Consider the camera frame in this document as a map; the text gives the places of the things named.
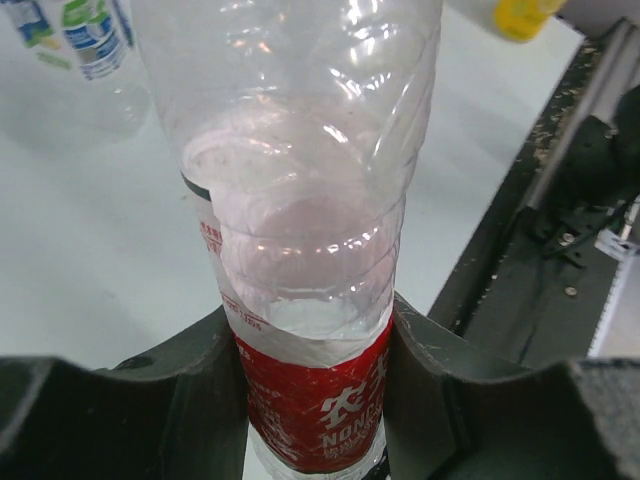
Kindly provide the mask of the red label water bottle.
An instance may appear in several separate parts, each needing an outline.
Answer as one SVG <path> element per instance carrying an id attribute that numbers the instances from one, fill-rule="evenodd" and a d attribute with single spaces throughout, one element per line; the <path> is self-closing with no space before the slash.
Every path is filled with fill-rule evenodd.
<path id="1" fill-rule="evenodd" d="M 439 1 L 136 1 L 141 57 L 275 479 L 362 479 L 382 404 Z"/>

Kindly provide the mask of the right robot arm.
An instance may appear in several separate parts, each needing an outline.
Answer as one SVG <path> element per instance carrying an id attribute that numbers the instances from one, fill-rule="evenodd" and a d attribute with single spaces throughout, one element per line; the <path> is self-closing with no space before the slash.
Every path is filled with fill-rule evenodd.
<path id="1" fill-rule="evenodd" d="M 580 262 L 583 244 L 620 226 L 639 197 L 639 88 L 620 97 L 611 125 L 582 120 L 528 218 L 545 260 Z"/>

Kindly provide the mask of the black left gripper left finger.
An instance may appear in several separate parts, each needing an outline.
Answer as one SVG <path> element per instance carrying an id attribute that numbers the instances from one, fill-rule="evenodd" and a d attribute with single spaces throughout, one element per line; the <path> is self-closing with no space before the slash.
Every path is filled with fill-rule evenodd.
<path id="1" fill-rule="evenodd" d="M 247 433 L 222 310 L 113 369 L 1 361 L 5 479 L 239 479 Z"/>

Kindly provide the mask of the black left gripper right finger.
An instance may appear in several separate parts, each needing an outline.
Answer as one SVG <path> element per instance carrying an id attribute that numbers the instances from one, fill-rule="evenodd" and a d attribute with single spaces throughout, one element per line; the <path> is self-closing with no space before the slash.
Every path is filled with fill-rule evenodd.
<path id="1" fill-rule="evenodd" d="M 639 363 L 528 369 L 397 298 L 384 423 L 395 479 L 635 479 Z"/>

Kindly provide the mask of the blue white label water bottle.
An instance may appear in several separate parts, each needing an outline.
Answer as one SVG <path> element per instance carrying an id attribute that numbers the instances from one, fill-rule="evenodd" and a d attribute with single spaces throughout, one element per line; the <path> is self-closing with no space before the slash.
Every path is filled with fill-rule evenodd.
<path id="1" fill-rule="evenodd" d="M 118 1 L 4 1 L 1 101 L 56 126 L 130 135 L 150 98 Z"/>

